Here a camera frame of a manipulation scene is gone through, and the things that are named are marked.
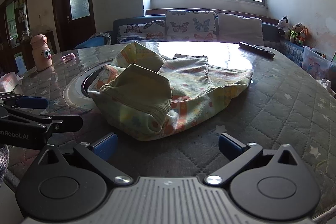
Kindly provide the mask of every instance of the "table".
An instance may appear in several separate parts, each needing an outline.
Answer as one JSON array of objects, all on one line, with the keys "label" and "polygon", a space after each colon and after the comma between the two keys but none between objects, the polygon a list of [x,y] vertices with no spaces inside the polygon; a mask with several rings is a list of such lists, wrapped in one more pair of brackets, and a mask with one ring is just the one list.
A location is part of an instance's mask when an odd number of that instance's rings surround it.
[{"label": "table", "polygon": [[[66,86],[97,64],[107,62],[125,45],[84,48],[56,54],[54,65],[43,72],[30,72],[23,79],[25,95],[50,99],[36,114],[82,114],[83,128],[77,133],[54,134],[50,143],[70,151],[75,143],[93,142],[116,132],[119,145],[109,160],[136,178],[143,176],[197,176],[203,179],[228,160],[219,152],[218,137],[226,132],[242,143],[257,142],[265,149],[283,143],[294,146],[315,173],[322,198],[316,221],[335,215],[336,194],[336,100],[310,75],[280,52],[274,60],[239,49],[237,44],[219,42],[154,42],[145,46],[166,57],[174,54],[207,55],[209,64],[224,68],[253,70],[251,85],[216,116],[182,133],[151,142],[139,142],[108,125],[96,110],[86,113],[69,107],[63,98]],[[60,57],[74,53],[76,60],[63,64]],[[14,188],[38,152],[10,148],[6,179]]]}]

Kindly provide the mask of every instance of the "blue gripper pad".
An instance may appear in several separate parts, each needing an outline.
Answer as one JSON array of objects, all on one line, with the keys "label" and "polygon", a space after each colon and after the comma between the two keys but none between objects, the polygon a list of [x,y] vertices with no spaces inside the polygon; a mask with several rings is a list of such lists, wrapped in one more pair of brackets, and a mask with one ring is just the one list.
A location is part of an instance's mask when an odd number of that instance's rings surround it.
[{"label": "blue gripper pad", "polygon": [[118,137],[115,133],[103,137],[91,145],[91,151],[98,157],[107,161],[117,149]]},{"label": "blue gripper pad", "polygon": [[22,96],[16,100],[16,105],[20,108],[45,109],[49,105],[49,100],[44,97]]},{"label": "blue gripper pad", "polygon": [[241,155],[245,150],[233,140],[225,136],[227,134],[222,134],[218,140],[218,148],[222,154],[228,158],[228,160],[234,160],[239,155]]}]

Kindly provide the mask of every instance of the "white cushion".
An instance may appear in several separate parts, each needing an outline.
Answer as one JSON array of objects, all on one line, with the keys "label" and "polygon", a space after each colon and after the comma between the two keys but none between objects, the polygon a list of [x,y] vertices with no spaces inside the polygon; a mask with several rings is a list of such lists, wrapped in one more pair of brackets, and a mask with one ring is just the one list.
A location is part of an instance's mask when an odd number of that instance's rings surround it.
[{"label": "white cushion", "polygon": [[164,20],[155,20],[146,24],[119,26],[117,42],[120,44],[130,41],[161,42],[165,40]]},{"label": "white cushion", "polygon": [[215,17],[213,11],[167,11],[167,41],[216,42]]},{"label": "white cushion", "polygon": [[218,41],[264,46],[261,19],[218,13]]}]

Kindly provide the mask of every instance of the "bottle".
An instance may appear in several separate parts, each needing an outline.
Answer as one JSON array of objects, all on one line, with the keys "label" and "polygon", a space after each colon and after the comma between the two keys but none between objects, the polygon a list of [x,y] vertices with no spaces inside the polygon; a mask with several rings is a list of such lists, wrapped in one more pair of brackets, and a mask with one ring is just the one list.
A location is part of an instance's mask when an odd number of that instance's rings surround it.
[{"label": "bottle", "polygon": [[31,47],[33,48],[36,69],[38,71],[49,68],[53,64],[47,41],[47,37],[42,34],[34,36],[30,41]]},{"label": "bottle", "polygon": [[9,162],[8,154],[9,154],[8,146],[5,144],[0,144],[0,187],[3,181],[3,178],[5,177],[8,162]]}]

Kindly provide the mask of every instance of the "sofa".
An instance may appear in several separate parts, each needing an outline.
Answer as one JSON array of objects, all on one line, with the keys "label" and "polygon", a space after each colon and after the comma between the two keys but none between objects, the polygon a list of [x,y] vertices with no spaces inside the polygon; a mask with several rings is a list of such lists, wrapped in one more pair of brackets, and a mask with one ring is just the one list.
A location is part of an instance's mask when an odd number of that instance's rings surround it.
[{"label": "sofa", "polygon": [[[121,26],[124,25],[137,25],[137,24],[146,24],[152,21],[164,20],[166,21],[165,15],[155,15],[155,16],[142,16],[142,17],[134,17],[134,18],[124,18],[117,19],[113,22],[113,30],[107,31],[107,33],[111,36],[111,44],[118,44],[118,31]],[[215,17],[215,30],[214,34],[219,34],[219,26],[218,26],[218,16]],[[264,40],[264,45],[266,47],[271,47],[276,50],[280,50],[280,37],[278,36],[278,27],[273,24],[262,22],[262,36]],[[85,47],[97,47],[104,45],[103,37],[95,37],[91,38],[79,45],[75,48],[85,48]]]}]

